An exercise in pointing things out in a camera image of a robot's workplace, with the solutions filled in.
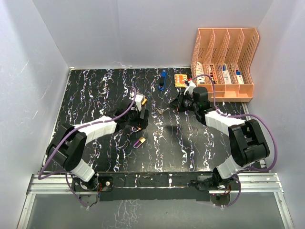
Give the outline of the small brass padlock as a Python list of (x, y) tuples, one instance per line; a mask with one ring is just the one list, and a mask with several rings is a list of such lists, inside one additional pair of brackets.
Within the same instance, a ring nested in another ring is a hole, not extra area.
[(139, 138), (139, 140), (133, 145), (134, 149), (139, 148), (144, 142), (146, 141), (146, 139), (142, 136)]

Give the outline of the silver key bunch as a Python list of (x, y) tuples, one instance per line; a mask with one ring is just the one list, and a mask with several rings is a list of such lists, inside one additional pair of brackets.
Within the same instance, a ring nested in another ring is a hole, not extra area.
[(165, 109), (158, 108), (158, 107), (156, 107), (155, 110), (156, 110), (156, 112), (157, 112), (158, 114), (160, 114), (160, 115), (162, 115), (162, 114), (166, 111)]

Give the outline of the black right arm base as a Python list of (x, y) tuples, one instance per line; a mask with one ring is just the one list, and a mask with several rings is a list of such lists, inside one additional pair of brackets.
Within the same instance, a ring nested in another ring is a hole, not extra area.
[(187, 183), (188, 187), (194, 187), (199, 191), (220, 191), (221, 194), (229, 194), (232, 190), (234, 178), (217, 179), (212, 175), (199, 175), (196, 179), (192, 179)]

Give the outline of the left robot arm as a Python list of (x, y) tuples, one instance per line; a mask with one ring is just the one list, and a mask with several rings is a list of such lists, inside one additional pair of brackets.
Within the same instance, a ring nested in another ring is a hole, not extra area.
[(65, 141), (56, 151), (52, 160), (62, 169), (71, 172), (86, 190), (95, 190), (98, 186), (98, 175), (83, 159), (82, 155), (85, 146), (105, 135), (114, 134), (127, 127), (138, 130), (146, 129), (148, 125), (149, 111), (129, 110), (123, 116), (119, 116), (118, 111), (109, 113), (99, 119), (85, 123), (83, 125), (71, 125), (63, 123), (55, 133), (51, 143), (47, 147), (48, 157), (54, 152), (62, 139)]

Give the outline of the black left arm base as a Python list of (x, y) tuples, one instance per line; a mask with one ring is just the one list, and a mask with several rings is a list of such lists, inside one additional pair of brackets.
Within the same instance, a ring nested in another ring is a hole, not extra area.
[(77, 192), (110, 192), (113, 190), (113, 178), (94, 175), (90, 181), (84, 182), (72, 176), (72, 189)]

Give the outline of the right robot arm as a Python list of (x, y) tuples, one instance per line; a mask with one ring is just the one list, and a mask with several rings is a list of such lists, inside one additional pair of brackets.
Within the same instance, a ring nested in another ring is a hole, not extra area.
[(192, 111), (198, 122), (229, 137), (231, 155), (213, 169), (211, 177), (192, 180), (192, 186), (224, 189), (238, 172), (270, 155), (269, 146), (258, 121), (245, 121), (220, 115), (211, 106), (207, 89), (204, 87), (195, 87), (191, 93), (180, 92), (168, 107), (178, 112)]

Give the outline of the yellow spiral notebook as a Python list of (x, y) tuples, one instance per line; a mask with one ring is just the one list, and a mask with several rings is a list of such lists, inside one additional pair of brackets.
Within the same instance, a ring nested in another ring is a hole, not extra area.
[(175, 74), (174, 75), (174, 86), (176, 88), (185, 88), (186, 81), (188, 80), (188, 76), (186, 74)]

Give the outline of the red black item in organizer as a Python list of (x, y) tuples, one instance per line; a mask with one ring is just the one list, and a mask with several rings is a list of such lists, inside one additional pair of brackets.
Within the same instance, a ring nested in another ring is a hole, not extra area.
[(215, 77), (214, 77), (214, 65), (213, 64), (210, 64), (210, 67), (209, 67), (209, 75), (212, 79), (212, 82), (213, 83), (216, 83), (215, 81)]

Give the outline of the white blue box in organizer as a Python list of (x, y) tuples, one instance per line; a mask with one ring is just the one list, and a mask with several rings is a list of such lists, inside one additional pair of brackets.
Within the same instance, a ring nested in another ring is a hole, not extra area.
[(222, 70), (222, 75), (223, 75), (223, 79), (224, 79), (224, 83), (225, 84), (231, 84), (232, 83), (232, 80), (231, 80), (231, 76), (230, 76), (230, 73), (228, 71), (228, 68), (227, 68), (227, 65), (226, 63), (224, 63), (222, 65), (222, 68), (221, 66), (219, 65), (219, 70)]

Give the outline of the blue red box in organizer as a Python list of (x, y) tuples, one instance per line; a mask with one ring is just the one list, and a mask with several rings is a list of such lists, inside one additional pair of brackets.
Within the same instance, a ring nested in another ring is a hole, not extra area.
[(236, 72), (236, 78), (237, 78), (238, 83), (244, 84), (244, 79), (243, 79), (243, 76), (241, 75), (241, 72), (238, 69), (236, 69), (235, 72)]

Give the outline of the orange file organizer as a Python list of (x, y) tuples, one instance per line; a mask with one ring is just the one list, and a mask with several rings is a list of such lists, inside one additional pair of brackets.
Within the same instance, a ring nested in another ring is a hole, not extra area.
[(259, 43), (256, 28), (199, 28), (191, 61), (195, 84), (210, 101), (249, 102), (254, 83), (250, 66)]

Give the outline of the aluminium frame rail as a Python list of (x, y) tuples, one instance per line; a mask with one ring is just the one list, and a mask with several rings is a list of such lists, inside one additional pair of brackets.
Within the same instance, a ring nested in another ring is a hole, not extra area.
[[(229, 137), (198, 123), (191, 112), (155, 110), (148, 128), (119, 132), (90, 144), (85, 158), (113, 178), (110, 192), (77, 192), (63, 174), (33, 176), (20, 229), (292, 229), (284, 190), (276, 173), (239, 174), (229, 194), (199, 191), (187, 183), (231, 153)], [(133, 145), (144, 137), (137, 149)]]

